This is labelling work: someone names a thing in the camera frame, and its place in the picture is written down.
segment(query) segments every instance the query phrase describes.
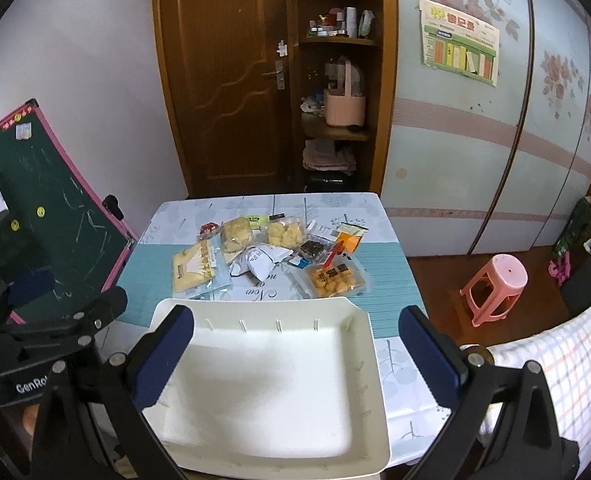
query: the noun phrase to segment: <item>pink basket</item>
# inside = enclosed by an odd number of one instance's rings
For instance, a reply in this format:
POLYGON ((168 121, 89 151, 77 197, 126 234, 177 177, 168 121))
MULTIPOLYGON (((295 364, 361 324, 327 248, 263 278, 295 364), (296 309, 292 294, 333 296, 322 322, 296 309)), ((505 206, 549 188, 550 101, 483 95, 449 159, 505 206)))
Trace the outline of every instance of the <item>pink basket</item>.
POLYGON ((324 118, 329 126, 364 126, 366 97, 351 96, 351 62, 345 64, 344 91, 341 89, 325 89, 324 118))

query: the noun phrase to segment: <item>chalkboard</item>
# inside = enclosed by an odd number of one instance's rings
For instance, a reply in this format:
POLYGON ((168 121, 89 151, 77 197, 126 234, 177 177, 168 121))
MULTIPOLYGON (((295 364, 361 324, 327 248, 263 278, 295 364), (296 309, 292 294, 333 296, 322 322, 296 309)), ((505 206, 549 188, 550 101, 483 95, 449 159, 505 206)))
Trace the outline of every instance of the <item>chalkboard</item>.
POLYGON ((35 100, 0 121, 0 191, 8 206, 0 278, 47 268, 56 280, 18 310, 25 321, 70 316, 115 282, 133 238, 104 209, 35 100))

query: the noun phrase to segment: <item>basket handle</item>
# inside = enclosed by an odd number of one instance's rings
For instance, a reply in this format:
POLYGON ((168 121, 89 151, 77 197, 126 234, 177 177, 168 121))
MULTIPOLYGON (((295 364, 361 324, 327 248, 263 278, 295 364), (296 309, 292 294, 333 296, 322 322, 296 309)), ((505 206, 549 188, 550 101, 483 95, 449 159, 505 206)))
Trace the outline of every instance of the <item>basket handle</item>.
POLYGON ((344 63, 344 96, 351 97, 351 62, 344 63))

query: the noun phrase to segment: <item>white wall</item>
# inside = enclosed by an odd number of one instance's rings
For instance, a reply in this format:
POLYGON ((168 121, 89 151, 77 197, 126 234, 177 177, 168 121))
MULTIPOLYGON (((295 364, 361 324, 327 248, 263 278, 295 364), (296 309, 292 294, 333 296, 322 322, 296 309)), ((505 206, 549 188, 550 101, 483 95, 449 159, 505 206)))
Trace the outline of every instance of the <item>white wall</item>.
POLYGON ((0 21, 0 119, 30 98, 138 235, 160 203, 186 197, 151 0, 15 0, 0 21))

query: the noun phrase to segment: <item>metal screw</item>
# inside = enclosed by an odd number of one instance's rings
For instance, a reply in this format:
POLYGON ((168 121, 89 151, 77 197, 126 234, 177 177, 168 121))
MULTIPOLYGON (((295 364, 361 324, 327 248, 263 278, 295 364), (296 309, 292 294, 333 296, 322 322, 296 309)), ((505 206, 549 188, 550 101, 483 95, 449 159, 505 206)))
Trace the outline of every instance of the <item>metal screw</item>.
POLYGON ((81 335, 78 338, 78 345, 80 346, 87 346, 93 341, 93 338, 90 335, 81 335))
POLYGON ((111 366, 122 366, 126 362, 126 354, 116 352, 108 358, 108 362, 111 366))
POLYGON ((53 370, 54 374, 61 374, 66 370, 66 363, 64 361, 56 361, 53 363, 51 370, 53 370))
POLYGON ((539 363, 536 363, 535 361, 529 361, 527 363, 527 368, 534 374, 539 374, 540 370, 542 370, 542 367, 539 365, 539 363))
POLYGON ((476 368, 480 368, 485 363, 484 357, 480 354, 469 354, 467 361, 476 368))

